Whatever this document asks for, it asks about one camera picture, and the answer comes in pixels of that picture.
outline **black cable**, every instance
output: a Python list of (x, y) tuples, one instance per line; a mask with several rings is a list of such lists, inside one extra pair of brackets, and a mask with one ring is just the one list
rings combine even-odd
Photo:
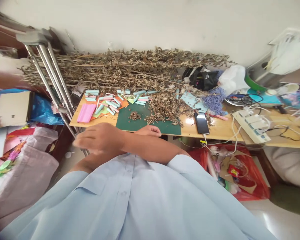
[[(255, 101), (255, 100), (253, 100), (253, 99), (250, 97), (250, 95), (258, 96), (258, 97), (261, 98), (261, 100), (260, 100), (260, 101)], [(260, 95), (258, 95), (258, 94), (249, 93), (249, 94), (244, 94), (244, 97), (241, 98), (241, 99), (238, 99), (238, 98), (236, 98), (236, 97), (235, 97), (235, 98), (234, 98), (234, 97), (230, 97), (230, 98), (229, 98), (229, 101), (235, 102), (236, 104), (242, 104), (242, 105), (245, 105), (245, 106), (251, 106), (251, 105), (257, 103), (257, 104), (259, 105), (259, 107), (261, 107), (260, 102), (263, 101), (263, 97), (260, 96)]]
[(299, 139), (293, 139), (293, 138), (291, 138), (291, 137), (283, 136), (283, 134), (285, 134), (285, 133), (288, 131), (289, 128), (290, 128), (290, 127), (270, 128), (270, 129), (268, 129), (267, 131), (271, 131), (271, 130), (275, 130), (275, 129), (285, 129), (283, 133), (279, 134), (279, 135), (276, 136), (276, 137), (283, 137), (283, 138), (285, 138), (285, 139), (290, 139), (290, 140), (292, 140), (292, 141), (299, 142), (299, 141), (300, 141), (300, 138), (299, 138)]

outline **red plastic bag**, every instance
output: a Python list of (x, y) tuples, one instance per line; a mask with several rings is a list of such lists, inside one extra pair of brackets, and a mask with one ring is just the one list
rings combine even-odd
[[(226, 150), (233, 152), (235, 149), (234, 145), (228, 145), (228, 144), (215, 144), (209, 146), (216, 146), (218, 149), (221, 147), (224, 147)], [(269, 199), (270, 198), (270, 190), (265, 181), (263, 180), (263, 177), (254, 163), (249, 150), (244, 145), (237, 145), (237, 150), (240, 152), (245, 153), (246, 155), (237, 155), (236, 158), (242, 162), (248, 169), (247, 177), (244, 177), (240, 179), (240, 184), (247, 187), (252, 187), (256, 185), (256, 188), (254, 189), (253, 193), (250, 194), (246, 192), (245, 190), (241, 189), (241, 192), (238, 192), (234, 194), (233, 196), (238, 199), (239, 201), (253, 201), (253, 200), (260, 200), (260, 199)], [(209, 153), (209, 150), (207, 148), (197, 149), (192, 152), (190, 152), (190, 156), (192, 156), (196, 161), (200, 163), (200, 165), (207, 170), (207, 159), (206, 154)]]
[(206, 152), (201, 149), (195, 149), (191, 152), (189, 152), (189, 155), (196, 160), (203, 168), (204, 170), (207, 170), (207, 157), (206, 157)]

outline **floor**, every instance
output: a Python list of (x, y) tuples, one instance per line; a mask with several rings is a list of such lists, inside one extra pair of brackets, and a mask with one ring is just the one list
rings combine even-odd
[[(173, 140), (172, 136), (168, 137), (168, 141), (176, 144), (177, 146), (187, 150), (178, 139)], [(83, 152), (78, 148), (70, 149), (72, 156), (64, 158), (60, 164), (59, 170), (51, 181), (51, 187), (60, 180), (77, 162), (84, 158)], [(300, 215), (286, 211), (277, 207), (269, 200), (248, 201), (242, 204), (251, 213), (256, 216), (263, 224), (280, 240), (296, 239), (300, 240)]]

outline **leaf pile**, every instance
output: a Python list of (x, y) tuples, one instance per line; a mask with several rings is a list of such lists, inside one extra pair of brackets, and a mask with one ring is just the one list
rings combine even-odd
[(183, 124), (180, 122), (179, 116), (182, 114), (192, 115), (193, 109), (190, 108), (183, 100), (169, 93), (157, 93), (152, 96), (149, 103), (151, 111), (150, 116), (145, 117), (147, 124), (158, 121), (171, 121), (173, 125)]
[(129, 119), (138, 120), (141, 119), (141, 115), (134, 111), (130, 113)]

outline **blue plastic bag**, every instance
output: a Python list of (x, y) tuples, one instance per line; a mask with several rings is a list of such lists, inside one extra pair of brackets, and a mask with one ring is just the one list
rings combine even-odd
[(64, 122), (59, 114), (53, 114), (51, 103), (35, 94), (31, 112), (32, 122), (41, 122), (49, 125), (64, 125)]
[[(12, 88), (1, 90), (0, 94), (18, 93), (26, 91), (28, 90)], [(51, 103), (47, 99), (37, 94), (34, 95), (30, 122), (40, 122), (49, 125), (64, 125), (64, 122), (60, 115), (53, 114), (51, 109)]]

